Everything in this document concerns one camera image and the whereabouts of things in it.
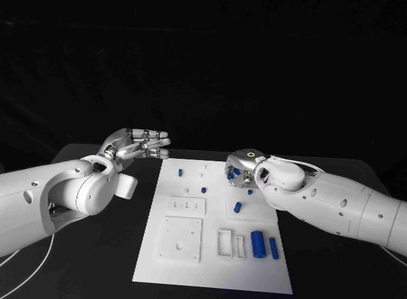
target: small blue part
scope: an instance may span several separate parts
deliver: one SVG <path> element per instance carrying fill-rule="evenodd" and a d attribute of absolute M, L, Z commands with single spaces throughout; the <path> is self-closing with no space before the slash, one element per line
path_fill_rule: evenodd
<path fill-rule="evenodd" d="M 277 245 L 274 244 L 274 238 L 269 238 L 270 242 L 270 251 L 273 252 L 273 259 L 277 260 L 280 257 L 277 256 Z"/>
<path fill-rule="evenodd" d="M 253 255 L 257 259 L 266 257 L 264 239 L 263 232 L 256 231 L 251 233 L 251 245 L 253 245 Z"/>
<path fill-rule="evenodd" d="M 241 203 L 237 202 L 237 205 L 234 206 L 234 212 L 238 213 L 241 211 Z"/>

